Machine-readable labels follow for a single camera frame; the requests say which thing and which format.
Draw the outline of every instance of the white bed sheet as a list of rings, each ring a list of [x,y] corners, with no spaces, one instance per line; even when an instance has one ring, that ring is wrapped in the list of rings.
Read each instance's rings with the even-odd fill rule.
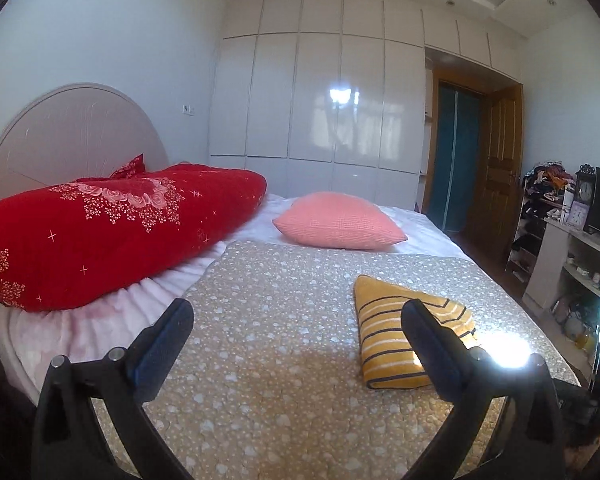
[[[272,224],[294,199],[268,194],[256,216],[196,258],[158,276],[121,288],[84,307],[30,313],[0,304],[0,359],[10,383],[38,402],[49,361],[64,354],[72,362],[100,359],[114,346],[128,347],[167,306],[200,279],[235,240],[293,245]],[[469,258],[424,215],[381,207],[408,236],[392,247],[401,254]]]

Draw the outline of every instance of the mattress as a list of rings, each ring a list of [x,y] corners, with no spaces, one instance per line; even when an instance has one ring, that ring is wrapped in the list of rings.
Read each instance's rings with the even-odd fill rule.
[[[271,222],[293,200],[268,194],[251,221],[205,253],[81,308],[30,313],[0,304],[0,359],[9,382],[36,404],[54,355],[82,362],[100,359],[114,346],[128,347],[174,298],[200,279],[229,243],[250,240],[294,245]],[[469,259],[426,216],[395,207],[381,210],[408,236],[407,241],[392,246],[391,253]]]
[[[195,322],[144,409],[193,478],[401,478],[450,404],[432,386],[370,390],[360,366],[353,283],[368,274],[469,306],[478,341],[526,340],[553,377],[575,382],[526,313],[473,262],[419,254],[235,242],[184,297]],[[478,464],[495,399],[461,472]],[[103,404],[116,459],[132,470]]]

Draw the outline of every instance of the wooden door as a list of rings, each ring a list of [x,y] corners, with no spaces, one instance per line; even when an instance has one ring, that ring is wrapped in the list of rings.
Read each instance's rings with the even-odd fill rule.
[[[522,85],[488,94],[480,122],[474,201],[465,232],[487,254],[505,260],[518,220],[521,195]]]

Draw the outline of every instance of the blue gripper pad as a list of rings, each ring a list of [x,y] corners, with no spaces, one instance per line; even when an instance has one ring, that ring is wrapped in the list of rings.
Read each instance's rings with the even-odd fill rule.
[[[451,329],[441,326],[420,300],[404,304],[400,322],[440,398],[458,402],[465,379],[460,361],[467,352],[462,341]]]
[[[125,366],[136,402],[155,399],[192,329],[193,307],[176,298],[158,321],[131,343]]]

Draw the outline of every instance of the pile of clothes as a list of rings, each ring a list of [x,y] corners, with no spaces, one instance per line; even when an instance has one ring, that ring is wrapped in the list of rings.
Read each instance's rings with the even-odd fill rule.
[[[525,212],[540,219],[560,220],[564,192],[573,191],[574,187],[575,178],[565,171],[561,162],[536,165],[525,175],[525,195],[529,198]]]

